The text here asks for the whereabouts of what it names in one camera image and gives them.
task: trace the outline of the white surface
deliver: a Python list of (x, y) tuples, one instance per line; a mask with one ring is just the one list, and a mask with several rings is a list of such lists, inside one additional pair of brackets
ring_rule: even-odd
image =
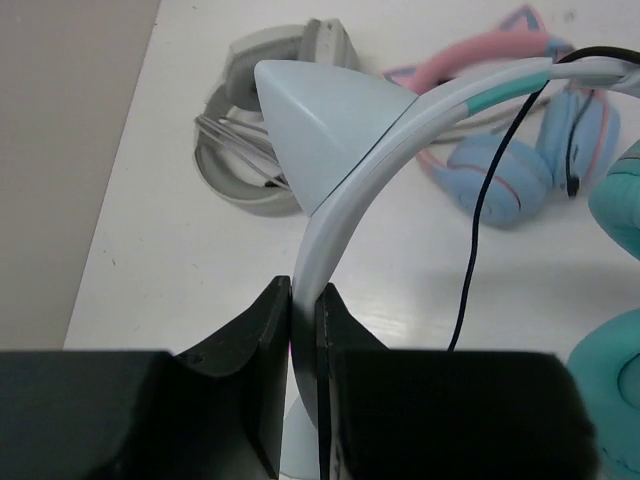
[[(306, 218), (259, 218), (227, 205), (203, 184), (191, 159), (192, 120), (230, 41), (270, 25), (335, 16), (365, 66), (379, 71), (483, 31), (519, 5), (221, 3), (161, 5), (67, 348), (181, 351), (244, 310), (273, 276), (293, 271)], [(576, 45), (640, 44), (638, 2), (559, 3), (536, 7), (551, 32)], [(640, 105), (615, 102), (623, 113), (622, 152), (640, 131)], [(526, 125), (525, 138), (534, 138), (536, 123)], [(332, 281), (356, 318), (388, 345), (441, 348), (453, 328), (469, 239), (469, 219), (410, 162), (374, 201)], [(481, 229), (460, 345), (566, 358), (587, 332), (638, 306), (638, 282), (640, 266), (597, 228), (585, 196), (559, 197), (516, 231)]]

